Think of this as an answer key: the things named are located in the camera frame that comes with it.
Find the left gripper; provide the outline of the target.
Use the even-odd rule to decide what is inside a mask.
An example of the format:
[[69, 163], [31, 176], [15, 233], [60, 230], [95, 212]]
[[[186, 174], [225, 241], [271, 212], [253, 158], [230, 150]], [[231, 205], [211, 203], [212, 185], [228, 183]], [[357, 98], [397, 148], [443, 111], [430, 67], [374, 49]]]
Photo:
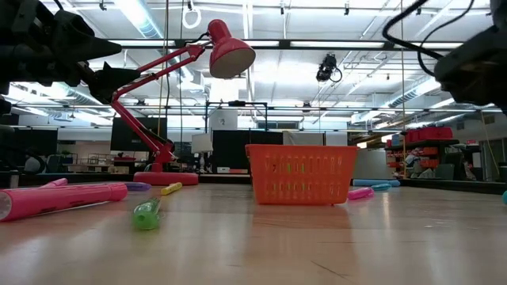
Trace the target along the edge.
[[104, 63], [93, 72], [88, 61], [121, 52], [119, 44], [98, 38], [81, 16], [59, 9], [52, 13], [42, 2], [1, 1], [1, 94], [11, 82], [87, 81], [90, 94], [109, 105], [120, 87], [140, 77], [138, 70]]

